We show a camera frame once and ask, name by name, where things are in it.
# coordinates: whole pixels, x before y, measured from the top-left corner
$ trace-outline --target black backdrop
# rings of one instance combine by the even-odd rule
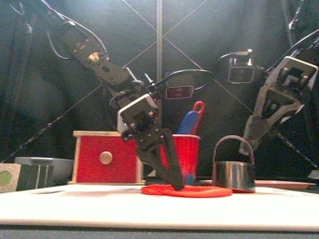
[[[162,71],[158,69],[156,0],[47,0],[53,8],[83,24],[106,44],[112,62],[130,67],[147,82],[182,69],[203,68],[216,73],[216,59],[239,50],[254,50],[255,61],[270,67],[290,48],[286,14],[294,15],[299,1],[172,0],[162,3]],[[303,5],[294,31],[299,40],[318,28],[318,1]],[[8,155],[99,86],[99,80],[76,61],[61,60],[47,40],[47,25],[31,12],[21,17],[0,1],[0,156]],[[60,54],[65,50],[53,40]],[[216,141],[243,135],[263,80],[234,85],[216,78],[187,100],[163,100],[163,125],[175,132],[195,101],[206,103],[198,128],[200,136],[198,175],[210,176]],[[280,127],[280,133],[318,163],[318,83],[310,112],[300,112]],[[98,89],[15,156],[73,159],[73,131],[114,131],[116,111],[107,91]],[[247,160],[230,142],[218,151],[220,159]],[[279,139],[255,152],[258,178],[304,179],[311,167]]]

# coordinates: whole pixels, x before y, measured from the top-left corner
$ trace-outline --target white table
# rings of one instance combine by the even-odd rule
[[[140,193],[142,186],[67,185],[0,194],[0,224],[254,232],[319,232],[319,195],[256,188],[223,198]]]

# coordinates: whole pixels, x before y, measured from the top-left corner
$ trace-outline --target red wooden box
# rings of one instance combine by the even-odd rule
[[[140,183],[142,162],[136,142],[118,132],[75,131],[72,183]]]

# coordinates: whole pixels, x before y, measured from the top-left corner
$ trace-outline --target silver pot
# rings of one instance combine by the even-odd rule
[[[238,139],[250,149],[250,162],[218,162],[216,147],[227,139]],[[235,192],[255,192],[254,183],[254,150],[250,143],[236,135],[224,136],[216,143],[214,155],[212,184],[222,188],[232,189]]]

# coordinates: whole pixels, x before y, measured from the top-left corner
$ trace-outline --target red cup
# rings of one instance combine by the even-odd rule
[[[179,166],[186,185],[194,185],[198,170],[198,148],[200,137],[192,134],[174,134]],[[163,146],[160,146],[160,158],[164,167],[168,167]]]

